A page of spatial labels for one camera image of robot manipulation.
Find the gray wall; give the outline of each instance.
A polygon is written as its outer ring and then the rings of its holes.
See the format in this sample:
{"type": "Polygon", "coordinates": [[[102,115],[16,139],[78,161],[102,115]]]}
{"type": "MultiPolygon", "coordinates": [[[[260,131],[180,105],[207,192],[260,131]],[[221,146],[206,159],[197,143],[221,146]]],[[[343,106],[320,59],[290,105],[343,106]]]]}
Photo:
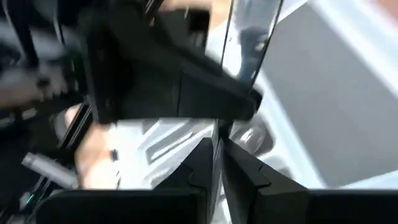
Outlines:
{"type": "Polygon", "coordinates": [[[398,169],[398,101],[305,4],[277,26],[264,70],[329,186],[398,169]]]}

